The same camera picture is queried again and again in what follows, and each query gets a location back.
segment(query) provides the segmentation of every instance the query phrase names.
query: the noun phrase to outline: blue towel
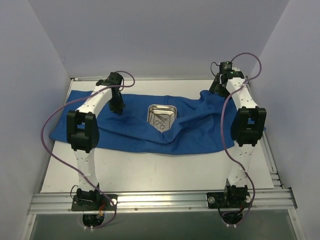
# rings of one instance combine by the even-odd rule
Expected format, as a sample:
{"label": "blue towel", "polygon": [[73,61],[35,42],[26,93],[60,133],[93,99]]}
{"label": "blue towel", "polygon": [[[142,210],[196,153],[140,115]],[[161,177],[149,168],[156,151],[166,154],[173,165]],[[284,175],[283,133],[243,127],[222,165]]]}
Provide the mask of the blue towel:
{"label": "blue towel", "polygon": [[[91,91],[71,91],[68,102],[86,97]],[[133,153],[160,153],[170,155],[206,154],[223,150],[220,134],[220,118],[224,98],[200,92],[200,99],[179,96],[152,96],[123,94],[125,108],[122,115],[110,112],[106,104],[97,117],[100,139],[98,148]],[[75,110],[83,101],[64,108],[57,127],[50,138],[67,142],[67,112]],[[177,119],[171,129],[159,132],[147,122],[150,105],[173,105]],[[224,137],[228,148],[234,146],[230,129],[237,111],[231,99],[226,107]]]}

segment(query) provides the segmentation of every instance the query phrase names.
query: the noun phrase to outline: gray wall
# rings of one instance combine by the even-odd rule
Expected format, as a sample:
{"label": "gray wall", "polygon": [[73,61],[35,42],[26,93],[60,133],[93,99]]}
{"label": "gray wall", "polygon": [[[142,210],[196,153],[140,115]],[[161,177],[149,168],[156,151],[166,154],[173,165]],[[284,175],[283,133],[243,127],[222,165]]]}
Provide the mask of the gray wall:
{"label": "gray wall", "polygon": [[0,239],[19,238],[49,161],[40,142],[41,126],[63,103],[68,85],[28,1],[1,1]]}
{"label": "gray wall", "polygon": [[260,55],[288,1],[29,0],[70,77],[170,79],[212,78],[212,61]]}
{"label": "gray wall", "polygon": [[320,1],[290,0],[252,82],[267,109],[267,136],[280,178],[292,187],[308,239],[320,236]]}

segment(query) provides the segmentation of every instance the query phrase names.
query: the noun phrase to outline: white table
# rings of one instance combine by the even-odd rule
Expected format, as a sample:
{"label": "white table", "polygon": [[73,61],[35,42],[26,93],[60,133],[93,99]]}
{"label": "white table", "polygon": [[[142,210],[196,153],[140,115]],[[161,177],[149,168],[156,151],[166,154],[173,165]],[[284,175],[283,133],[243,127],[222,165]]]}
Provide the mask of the white table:
{"label": "white table", "polygon": [[[95,83],[72,81],[70,90],[90,91]],[[211,84],[212,80],[138,80],[134,87],[125,88],[122,93],[198,99],[199,92],[209,89]],[[254,149],[248,173],[256,189],[273,189],[268,156],[261,144],[262,141]],[[68,143],[56,141],[53,153],[77,166]],[[223,190],[232,164],[224,151],[176,156],[97,148],[94,157],[100,188],[105,192]],[[68,193],[76,184],[78,173],[51,157],[41,192]]]}

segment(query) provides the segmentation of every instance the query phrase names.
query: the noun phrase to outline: metal tray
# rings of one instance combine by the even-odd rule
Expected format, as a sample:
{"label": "metal tray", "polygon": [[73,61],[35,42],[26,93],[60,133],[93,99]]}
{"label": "metal tray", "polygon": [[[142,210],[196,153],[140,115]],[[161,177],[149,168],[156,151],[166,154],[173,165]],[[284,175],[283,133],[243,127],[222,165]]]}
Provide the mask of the metal tray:
{"label": "metal tray", "polygon": [[177,118],[177,109],[170,105],[150,105],[148,109],[147,122],[158,131],[164,132],[171,128]]}

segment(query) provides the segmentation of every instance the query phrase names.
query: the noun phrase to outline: purple cable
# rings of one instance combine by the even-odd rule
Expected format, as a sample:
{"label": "purple cable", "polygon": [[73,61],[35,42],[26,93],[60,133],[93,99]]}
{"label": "purple cable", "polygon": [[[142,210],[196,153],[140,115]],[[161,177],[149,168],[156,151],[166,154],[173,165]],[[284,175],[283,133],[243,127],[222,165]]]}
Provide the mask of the purple cable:
{"label": "purple cable", "polygon": [[74,104],[74,103],[77,103],[77,102],[80,102],[80,101],[85,101],[87,99],[90,99],[92,97],[94,97],[95,95],[99,94],[100,92],[103,92],[104,90],[106,89],[110,89],[110,88],[119,88],[119,87],[123,87],[123,88],[130,88],[132,87],[133,85],[135,85],[136,83],[136,80],[134,78],[133,75],[131,75],[129,72],[127,71],[116,71],[115,73],[125,73],[125,74],[128,74],[130,77],[132,77],[132,80],[133,80],[133,83],[131,85],[128,85],[128,86],[125,86],[125,85],[111,85],[111,86],[106,86],[104,87],[103,89],[95,92],[94,94],[92,95],[89,95],[89,96],[86,96],[86,97],[82,97],[82,98],[79,98],[79,99],[76,99],[76,100],[73,100],[73,101],[70,101],[68,103],[66,103],[65,105],[61,106],[60,108],[58,108],[56,111],[54,111],[49,117],[48,119],[44,122],[44,125],[41,129],[41,143],[44,147],[44,149],[52,156],[54,157],[55,159],[57,159],[60,163],[68,166],[69,168],[77,171],[79,174],[82,175],[82,177],[87,181],[87,183],[93,187],[95,190],[97,190],[100,194],[102,194],[106,199],[108,199],[108,201],[110,202],[110,204],[114,207],[114,214],[112,216],[111,219],[109,219],[108,221],[106,221],[103,225],[106,225],[106,224],[109,224],[113,219],[115,219],[116,215],[117,215],[117,208],[115,206],[115,204],[112,202],[112,200],[110,199],[110,197],[108,197],[103,191],[101,191],[97,186],[95,186],[92,182],[89,181],[89,179],[85,176],[85,174],[79,170],[78,168],[76,168],[75,166],[72,166],[71,164],[63,161],[61,158],[59,158],[58,156],[56,156],[55,154],[53,154],[53,152],[48,148],[48,146],[46,145],[45,143],[45,138],[44,138],[44,131],[45,131],[45,127],[46,125],[48,124],[48,122],[50,121],[50,119],[56,114],[58,113],[60,110],[64,109],[66,106],[69,106],[71,104]]}
{"label": "purple cable", "polygon": [[[240,223],[245,219],[245,217],[248,215],[250,209],[252,208],[253,202],[254,202],[255,197],[256,197],[256,188],[255,188],[254,182],[252,181],[251,177],[250,177],[249,174],[247,173],[246,168],[241,164],[241,162],[235,160],[235,159],[230,155],[230,153],[228,152],[228,149],[227,149],[227,146],[226,146],[226,140],[225,140],[225,136],[224,136],[224,119],[225,119],[225,112],[226,112],[227,103],[228,103],[228,101],[230,100],[230,98],[232,97],[232,95],[234,95],[235,93],[241,91],[241,90],[244,88],[245,84],[246,84],[248,81],[250,81],[250,80],[252,80],[252,79],[256,79],[256,78],[261,74],[261,71],[262,71],[262,63],[261,63],[260,59],[259,59],[256,55],[254,55],[254,54],[252,54],[252,53],[250,53],[250,52],[243,52],[243,53],[240,53],[240,54],[236,55],[236,56],[231,60],[231,62],[233,62],[237,57],[239,57],[239,56],[241,56],[241,55],[251,55],[251,56],[255,57],[255,59],[256,59],[256,60],[258,61],[258,63],[259,63],[259,72],[258,72],[257,75],[255,75],[254,77],[247,78],[247,79],[243,82],[242,86],[241,86],[239,89],[237,89],[237,90],[235,90],[235,91],[233,91],[233,92],[231,92],[231,93],[229,94],[229,96],[225,99],[225,101],[224,101],[224,103],[223,103],[222,113],[221,113],[221,120],[220,120],[220,133],[221,133],[221,140],[222,140],[223,149],[224,149],[226,155],[227,155],[234,163],[238,164],[238,165],[242,168],[242,170],[244,171],[244,174],[245,174],[246,177],[249,179],[249,181],[250,181],[250,183],[251,183],[251,185],[252,185],[252,191],[253,191],[252,198],[251,198],[251,201],[250,201],[250,205],[249,205],[249,207],[248,207],[248,210],[247,210],[246,214],[245,214],[245,215],[243,216],[243,218],[242,218],[238,223],[236,223],[235,225],[240,224]],[[222,214],[222,216],[224,216],[224,215],[227,214],[227,213],[231,213],[231,212],[224,212],[224,213]]]}

